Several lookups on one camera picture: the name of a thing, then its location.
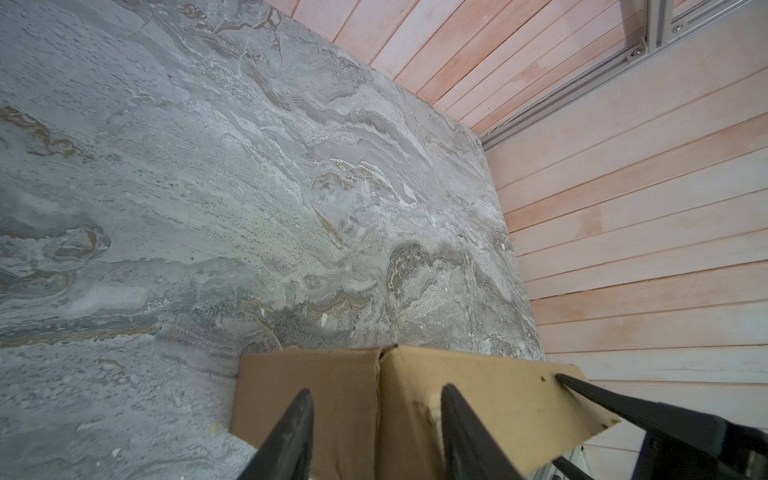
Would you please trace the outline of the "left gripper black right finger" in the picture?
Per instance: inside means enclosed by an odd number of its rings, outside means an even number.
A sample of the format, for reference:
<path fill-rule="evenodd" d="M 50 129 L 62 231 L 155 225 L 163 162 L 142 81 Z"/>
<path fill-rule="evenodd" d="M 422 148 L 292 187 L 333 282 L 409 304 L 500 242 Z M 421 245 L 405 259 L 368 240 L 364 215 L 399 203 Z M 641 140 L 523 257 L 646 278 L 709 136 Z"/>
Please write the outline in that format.
<path fill-rule="evenodd" d="M 447 479 L 522 479 L 454 384 L 440 400 Z"/>

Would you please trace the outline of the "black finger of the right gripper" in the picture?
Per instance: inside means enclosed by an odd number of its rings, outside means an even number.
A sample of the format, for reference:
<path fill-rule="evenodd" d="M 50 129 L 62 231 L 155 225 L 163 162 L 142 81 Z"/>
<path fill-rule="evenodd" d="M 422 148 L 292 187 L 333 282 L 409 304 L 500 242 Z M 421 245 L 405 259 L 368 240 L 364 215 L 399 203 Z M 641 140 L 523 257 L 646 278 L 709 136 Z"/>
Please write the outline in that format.
<path fill-rule="evenodd" d="M 708 456 L 741 452 L 767 454 L 767 435 L 722 417 L 670 404 L 617 394 L 575 377 L 557 373 L 558 382 L 642 430 L 672 439 Z"/>

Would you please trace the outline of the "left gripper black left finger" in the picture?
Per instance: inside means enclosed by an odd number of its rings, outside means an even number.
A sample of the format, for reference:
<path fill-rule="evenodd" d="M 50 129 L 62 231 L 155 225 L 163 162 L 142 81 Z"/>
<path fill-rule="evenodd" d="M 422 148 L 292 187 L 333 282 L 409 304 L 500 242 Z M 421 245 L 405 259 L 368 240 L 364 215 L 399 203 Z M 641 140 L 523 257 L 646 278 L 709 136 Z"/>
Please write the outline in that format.
<path fill-rule="evenodd" d="M 238 480 L 307 480 L 313 450 L 314 403 L 309 389 L 294 397 Z"/>

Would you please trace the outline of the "brown cardboard box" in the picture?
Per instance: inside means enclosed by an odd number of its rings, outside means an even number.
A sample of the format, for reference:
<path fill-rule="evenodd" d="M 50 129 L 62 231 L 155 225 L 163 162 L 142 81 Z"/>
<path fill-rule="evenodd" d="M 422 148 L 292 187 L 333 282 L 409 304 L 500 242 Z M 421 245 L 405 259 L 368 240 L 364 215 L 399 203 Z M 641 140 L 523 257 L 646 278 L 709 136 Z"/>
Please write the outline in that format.
<path fill-rule="evenodd" d="M 296 394 L 314 403 L 314 479 L 440 479 L 440 396 L 456 386 L 515 468 L 530 474 L 614 426 L 558 374 L 572 365 L 406 345 L 247 354 L 230 430 L 260 446 Z"/>

